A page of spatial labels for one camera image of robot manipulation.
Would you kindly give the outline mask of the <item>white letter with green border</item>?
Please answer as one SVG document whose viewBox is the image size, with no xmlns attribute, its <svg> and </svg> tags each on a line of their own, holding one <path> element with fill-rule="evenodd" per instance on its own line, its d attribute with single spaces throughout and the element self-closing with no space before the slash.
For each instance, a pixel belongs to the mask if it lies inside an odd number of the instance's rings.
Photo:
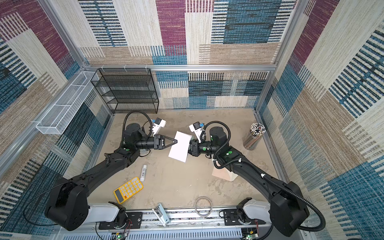
<svg viewBox="0 0 384 240">
<path fill-rule="evenodd" d="M 175 135 L 177 143 L 171 146 L 168 157 L 185 163 L 188 157 L 188 149 L 191 138 L 191 135 L 177 131 Z"/>
</svg>

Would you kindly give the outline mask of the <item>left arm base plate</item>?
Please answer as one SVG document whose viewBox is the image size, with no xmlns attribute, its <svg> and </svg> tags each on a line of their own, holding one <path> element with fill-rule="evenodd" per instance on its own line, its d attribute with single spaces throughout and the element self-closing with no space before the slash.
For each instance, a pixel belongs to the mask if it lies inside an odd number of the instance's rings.
<svg viewBox="0 0 384 240">
<path fill-rule="evenodd" d="M 126 212 L 125 222 L 119 225 L 115 222 L 100 222 L 98 230 L 128 230 L 139 229 L 142 223 L 143 212 Z"/>
</svg>

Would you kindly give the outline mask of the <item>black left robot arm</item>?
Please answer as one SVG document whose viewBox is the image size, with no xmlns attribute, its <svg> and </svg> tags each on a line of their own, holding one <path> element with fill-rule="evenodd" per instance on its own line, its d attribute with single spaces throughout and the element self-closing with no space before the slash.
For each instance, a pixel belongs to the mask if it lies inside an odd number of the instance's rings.
<svg viewBox="0 0 384 240">
<path fill-rule="evenodd" d="M 87 223 L 110 223 L 115 229 L 128 224 L 126 208 L 119 203 L 89 204 L 89 195 L 110 177 L 131 166 L 141 150 L 163 150 L 167 136 L 145 133 L 137 123 L 123 123 L 119 147 L 93 168 L 70 179 L 60 178 L 50 190 L 45 217 L 68 231 Z"/>
</svg>

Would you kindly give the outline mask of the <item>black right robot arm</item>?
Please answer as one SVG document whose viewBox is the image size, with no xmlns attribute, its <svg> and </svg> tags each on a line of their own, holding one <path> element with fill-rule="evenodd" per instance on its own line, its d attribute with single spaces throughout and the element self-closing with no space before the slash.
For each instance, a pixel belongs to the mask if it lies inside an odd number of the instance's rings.
<svg viewBox="0 0 384 240">
<path fill-rule="evenodd" d="M 189 128 L 197 138 L 190 141 L 188 153 L 211 157 L 216 169 L 226 169 L 255 187 L 268 200 L 270 220 L 281 234 L 290 237 L 296 230 L 319 232 L 326 227 L 324 215 L 304 198 L 297 184 L 272 177 L 230 145 L 231 131 L 226 124 L 195 122 Z"/>
</svg>

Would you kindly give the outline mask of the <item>pink envelope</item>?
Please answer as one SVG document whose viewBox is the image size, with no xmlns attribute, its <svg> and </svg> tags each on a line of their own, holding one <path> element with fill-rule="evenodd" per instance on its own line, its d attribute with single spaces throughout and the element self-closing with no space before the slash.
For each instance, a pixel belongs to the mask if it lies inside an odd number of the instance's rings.
<svg viewBox="0 0 384 240">
<path fill-rule="evenodd" d="M 233 182 L 238 177 L 237 174 L 230 172 L 226 168 L 224 169 L 214 168 L 212 172 L 212 176 L 229 181 L 229 182 Z"/>
</svg>

